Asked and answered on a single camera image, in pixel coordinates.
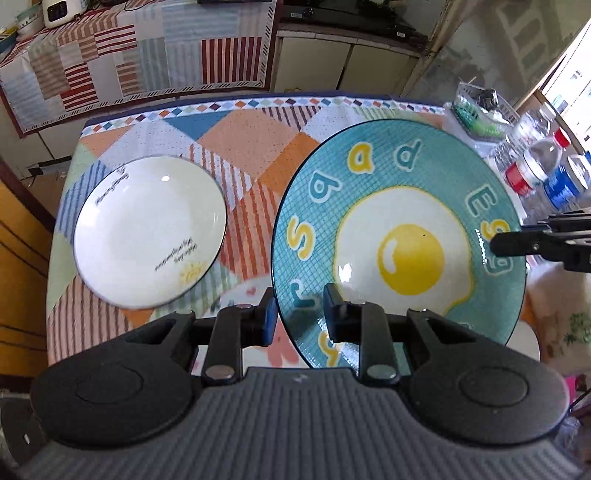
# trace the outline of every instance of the tablecloth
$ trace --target tablecloth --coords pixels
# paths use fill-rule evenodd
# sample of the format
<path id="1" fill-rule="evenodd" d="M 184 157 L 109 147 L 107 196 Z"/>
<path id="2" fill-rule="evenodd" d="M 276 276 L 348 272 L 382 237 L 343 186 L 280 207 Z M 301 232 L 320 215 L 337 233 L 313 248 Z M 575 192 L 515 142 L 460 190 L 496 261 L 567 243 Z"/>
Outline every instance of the tablecloth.
<path id="1" fill-rule="evenodd" d="M 271 82 L 277 0 L 129 0 L 23 41 L 0 64 L 22 135 L 97 108 Z"/>
<path id="2" fill-rule="evenodd" d="M 76 147 L 53 236 L 50 363 L 175 310 L 202 317 L 231 304 L 256 304 L 271 285 L 271 237 L 281 197 L 306 157 L 328 137 L 360 122 L 404 118 L 441 128 L 443 114 L 442 108 L 389 99 L 282 96 L 177 102 L 91 122 Z M 83 284 L 73 257 L 74 227 L 85 199 L 103 178 L 127 161 L 153 154 L 177 155 L 207 170 L 225 195 L 228 227 L 218 258 L 191 290 L 158 308 L 130 311 L 108 305 Z M 194 372 L 203 355 L 201 349 Z M 305 363 L 279 321 L 271 346 L 247 349 L 244 365 Z"/>

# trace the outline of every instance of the blue label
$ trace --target blue label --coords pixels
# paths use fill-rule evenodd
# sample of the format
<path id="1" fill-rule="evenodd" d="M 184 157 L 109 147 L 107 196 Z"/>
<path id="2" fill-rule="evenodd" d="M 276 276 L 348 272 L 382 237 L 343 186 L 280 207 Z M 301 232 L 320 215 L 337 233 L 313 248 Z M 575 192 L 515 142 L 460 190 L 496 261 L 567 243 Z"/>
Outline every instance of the blue label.
<path id="1" fill-rule="evenodd" d="M 563 165 L 544 182 L 544 191 L 558 210 L 580 194 Z"/>

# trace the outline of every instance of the diamond pattern border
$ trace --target diamond pattern border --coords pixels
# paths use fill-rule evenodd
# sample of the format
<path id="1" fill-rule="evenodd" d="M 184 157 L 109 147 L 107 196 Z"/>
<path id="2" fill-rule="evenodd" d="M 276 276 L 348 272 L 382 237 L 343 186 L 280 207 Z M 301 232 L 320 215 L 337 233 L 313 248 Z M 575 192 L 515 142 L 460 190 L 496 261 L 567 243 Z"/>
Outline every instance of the diamond pattern border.
<path id="1" fill-rule="evenodd" d="M 248 110 L 253 108 L 265 108 L 268 105 L 277 106 L 317 106 L 322 104 L 324 108 L 331 106 L 360 106 L 363 105 L 367 108 L 376 109 L 390 109 L 390 110 L 410 110 L 413 112 L 430 113 L 432 115 L 444 115 L 445 109 L 439 106 L 433 105 L 422 105 L 420 103 L 410 102 L 397 102 L 395 100 L 377 100 L 371 98 L 350 98 L 345 96 L 337 97 L 261 97 L 253 98 L 246 102 L 248 99 L 237 99 L 233 102 L 224 102 L 220 105 L 217 102 L 207 103 L 195 103 L 192 105 L 184 105 L 175 107 L 172 111 L 168 109 L 158 109 L 153 111 L 145 112 L 142 115 L 132 115 L 129 117 L 121 117 L 102 122 L 96 125 L 88 125 L 82 130 L 81 137 L 87 135 L 97 134 L 105 132 L 107 130 L 113 130 L 115 128 L 126 127 L 128 125 L 134 125 L 138 123 L 154 122 L 163 118 L 173 118 L 177 116 L 197 115 L 199 113 L 208 112 L 224 112 L 232 110 Z"/>

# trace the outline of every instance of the plastic basket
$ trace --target plastic basket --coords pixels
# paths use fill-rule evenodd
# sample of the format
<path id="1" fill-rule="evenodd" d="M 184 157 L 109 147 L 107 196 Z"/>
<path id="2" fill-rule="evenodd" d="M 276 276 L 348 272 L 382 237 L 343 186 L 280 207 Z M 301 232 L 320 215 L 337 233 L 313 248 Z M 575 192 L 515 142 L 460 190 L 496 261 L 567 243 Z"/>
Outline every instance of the plastic basket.
<path id="1" fill-rule="evenodd" d="M 519 115 L 499 95 L 499 110 L 503 118 L 510 122 L 510 124 L 505 124 L 486 116 L 474 100 L 483 91 L 484 88 L 460 82 L 453 101 L 453 112 L 471 138 L 481 141 L 502 140 L 511 131 L 513 125 L 519 121 Z"/>

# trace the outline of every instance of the red bottle cap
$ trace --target red bottle cap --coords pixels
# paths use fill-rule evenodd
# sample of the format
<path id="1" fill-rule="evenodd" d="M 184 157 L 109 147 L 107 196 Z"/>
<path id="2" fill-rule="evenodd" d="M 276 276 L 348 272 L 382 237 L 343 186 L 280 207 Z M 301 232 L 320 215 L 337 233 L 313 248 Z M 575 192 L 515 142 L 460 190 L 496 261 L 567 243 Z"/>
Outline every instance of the red bottle cap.
<path id="1" fill-rule="evenodd" d="M 570 145 L 570 138 L 564 133 L 564 130 L 559 128 L 556 132 L 554 132 L 554 139 L 556 143 L 560 145 L 562 148 L 566 148 Z"/>

